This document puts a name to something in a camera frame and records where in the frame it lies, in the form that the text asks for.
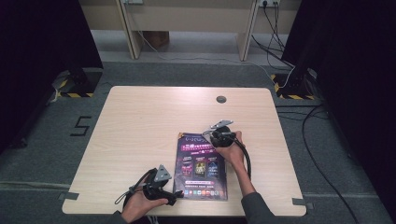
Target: person's left hand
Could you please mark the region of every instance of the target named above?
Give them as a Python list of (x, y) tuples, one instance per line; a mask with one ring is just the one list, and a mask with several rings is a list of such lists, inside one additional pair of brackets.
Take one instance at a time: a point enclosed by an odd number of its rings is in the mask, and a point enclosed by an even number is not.
[(126, 222), (131, 223), (144, 216), (149, 210), (167, 203), (167, 199), (151, 201), (146, 198), (143, 191), (139, 190), (125, 204), (121, 216)]

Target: purple poster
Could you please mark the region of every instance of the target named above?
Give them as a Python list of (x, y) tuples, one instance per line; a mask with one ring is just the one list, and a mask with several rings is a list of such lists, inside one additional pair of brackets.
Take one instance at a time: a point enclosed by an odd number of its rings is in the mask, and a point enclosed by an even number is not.
[(224, 158), (199, 133), (181, 133), (177, 141), (174, 192), (184, 199), (227, 201)]

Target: desk leg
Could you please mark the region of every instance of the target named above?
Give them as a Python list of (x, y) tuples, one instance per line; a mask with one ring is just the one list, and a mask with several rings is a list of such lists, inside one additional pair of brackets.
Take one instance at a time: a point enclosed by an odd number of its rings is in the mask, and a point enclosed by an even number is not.
[(239, 49), (239, 59), (244, 62), (248, 58), (248, 48), (250, 45), (250, 36), (253, 34), (253, 28), (256, 21), (257, 11), (259, 9), (259, 0), (253, 0), (247, 24), (247, 31), (236, 36), (236, 44)]
[(124, 29), (124, 33), (127, 37), (128, 48), (131, 53), (131, 58), (136, 60), (140, 56), (140, 52), (143, 48), (144, 40), (137, 31), (133, 31), (131, 29), (131, 25), (128, 20), (128, 14), (125, 5), (121, 2), (122, 0), (115, 0), (115, 1), (117, 2), (117, 6), (120, 11), (120, 18)]

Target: background desk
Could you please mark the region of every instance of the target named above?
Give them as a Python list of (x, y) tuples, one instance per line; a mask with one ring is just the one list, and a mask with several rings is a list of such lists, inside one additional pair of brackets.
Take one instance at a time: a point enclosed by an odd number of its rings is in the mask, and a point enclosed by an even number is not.
[[(219, 104), (218, 96), (227, 102)], [(304, 206), (271, 93), (255, 88), (114, 87), (92, 133), (70, 192), (66, 214), (111, 214), (114, 201), (148, 169), (163, 164), (175, 171), (177, 135), (201, 133), (221, 119), (243, 132), (252, 182), (276, 216), (303, 216)], [(244, 216), (242, 194), (227, 167), (228, 202), (178, 200), (148, 214), (156, 216)], [(173, 179), (165, 186), (172, 191)]]

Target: hand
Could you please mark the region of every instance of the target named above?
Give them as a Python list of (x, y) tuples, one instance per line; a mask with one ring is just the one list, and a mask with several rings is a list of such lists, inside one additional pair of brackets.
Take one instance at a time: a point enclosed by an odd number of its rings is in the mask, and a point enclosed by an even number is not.
[(151, 201), (146, 198), (143, 191), (139, 190), (125, 204), (121, 216), (126, 222), (131, 223), (144, 216), (149, 210), (167, 203), (167, 199)]
[[(243, 144), (242, 133), (236, 131), (235, 135), (238, 141)], [(241, 165), (244, 166), (244, 152), (236, 143), (232, 143), (229, 147), (217, 147), (216, 151), (224, 157), (224, 159), (228, 161), (233, 168), (240, 167)]]

